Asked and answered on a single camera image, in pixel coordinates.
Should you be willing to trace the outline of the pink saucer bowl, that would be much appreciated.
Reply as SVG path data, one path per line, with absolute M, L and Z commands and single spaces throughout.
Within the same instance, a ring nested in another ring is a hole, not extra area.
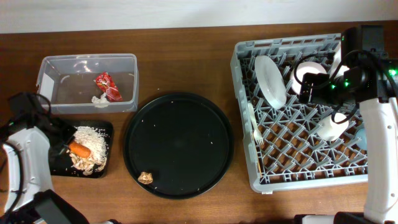
M 306 73 L 326 73 L 326 70 L 322 67 L 321 64 L 315 63 L 315 62 L 302 62 L 298 66 L 298 71 L 297 71 L 297 78 L 302 81 L 303 76 Z M 290 79 L 292 80 L 292 86 L 291 89 L 296 93 L 300 94 L 300 89 L 301 89 L 301 84 L 297 82 L 297 80 L 294 77 L 294 70 L 290 73 Z

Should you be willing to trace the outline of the blue cup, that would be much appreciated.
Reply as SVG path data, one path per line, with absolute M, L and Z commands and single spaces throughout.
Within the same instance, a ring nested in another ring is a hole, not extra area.
M 361 128 L 357 130 L 355 137 L 359 139 L 359 141 L 356 143 L 356 145 L 361 149 L 367 151 L 367 137 L 366 137 L 366 131 L 364 128 Z

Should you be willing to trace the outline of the orange carrot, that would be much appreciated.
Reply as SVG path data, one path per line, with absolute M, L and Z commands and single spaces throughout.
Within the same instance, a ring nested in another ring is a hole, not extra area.
M 82 157 L 82 158 L 88 158 L 91 154 L 90 149 L 87 147 L 73 141 L 72 143 L 69 144 L 69 149 L 71 150 L 72 153 L 75 155 Z

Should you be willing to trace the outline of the cream cup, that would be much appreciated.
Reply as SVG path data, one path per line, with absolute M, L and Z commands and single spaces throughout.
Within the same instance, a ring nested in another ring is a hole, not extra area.
M 348 128 L 349 121 L 336 124 L 332 121 L 331 115 L 319 122 L 321 128 L 317 131 L 318 136 L 325 141 L 335 141 Z

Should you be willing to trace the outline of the red snack wrapper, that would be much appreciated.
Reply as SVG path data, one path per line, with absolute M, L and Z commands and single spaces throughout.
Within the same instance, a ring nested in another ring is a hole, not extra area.
M 103 72 L 95 78 L 97 87 L 106 94 L 109 102 L 120 102 L 123 100 L 118 87 L 108 72 Z

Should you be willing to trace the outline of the grey plate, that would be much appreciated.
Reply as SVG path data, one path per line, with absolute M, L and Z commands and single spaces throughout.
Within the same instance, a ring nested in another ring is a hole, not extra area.
M 274 109 L 281 109 L 287 101 L 286 87 L 277 65 L 265 55 L 257 56 L 254 62 L 257 82 L 264 98 Z

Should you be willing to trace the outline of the white plastic fork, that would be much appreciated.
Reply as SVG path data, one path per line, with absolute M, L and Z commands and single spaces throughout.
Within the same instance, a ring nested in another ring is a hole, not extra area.
M 248 109 L 249 109 L 249 116 L 250 116 L 251 124 L 253 127 L 254 140 L 258 146 L 261 146 L 264 144 L 264 140 L 263 140 L 262 134 L 257 126 L 256 117 L 254 114 L 254 108 L 253 108 L 252 103 L 248 103 Z

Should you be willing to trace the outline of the brown food scrap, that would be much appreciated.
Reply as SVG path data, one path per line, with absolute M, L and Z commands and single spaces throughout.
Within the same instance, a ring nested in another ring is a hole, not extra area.
M 144 185 L 149 185 L 154 181 L 152 174 L 149 172 L 141 172 L 137 180 Z

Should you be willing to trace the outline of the wooden chopstick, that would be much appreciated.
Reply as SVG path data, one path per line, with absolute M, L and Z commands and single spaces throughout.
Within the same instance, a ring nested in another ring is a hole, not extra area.
M 262 178 L 262 170 L 261 170 L 261 167 L 262 167 L 261 161 L 260 161 L 260 159 L 257 157 L 257 169 L 258 169 L 259 176 Z

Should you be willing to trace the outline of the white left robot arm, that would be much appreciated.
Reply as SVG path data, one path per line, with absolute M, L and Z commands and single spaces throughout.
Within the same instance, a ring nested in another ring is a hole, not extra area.
M 9 187 L 1 223 L 88 223 L 85 216 L 55 193 L 53 175 L 103 177 L 107 163 L 78 171 L 69 145 L 78 128 L 104 136 L 109 156 L 113 125 L 98 120 L 62 120 L 51 115 L 49 100 L 18 93 L 8 100 L 13 117 L 1 126 L 1 149 L 7 155 Z

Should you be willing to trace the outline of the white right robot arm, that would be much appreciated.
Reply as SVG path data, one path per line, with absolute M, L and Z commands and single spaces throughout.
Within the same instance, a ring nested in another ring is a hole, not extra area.
M 363 119 L 368 146 L 368 193 L 364 211 L 338 212 L 334 223 L 397 223 L 397 60 L 384 50 L 384 29 L 361 25 L 341 33 L 339 67 L 306 73 L 299 102 L 331 106 L 335 113 L 354 104 Z

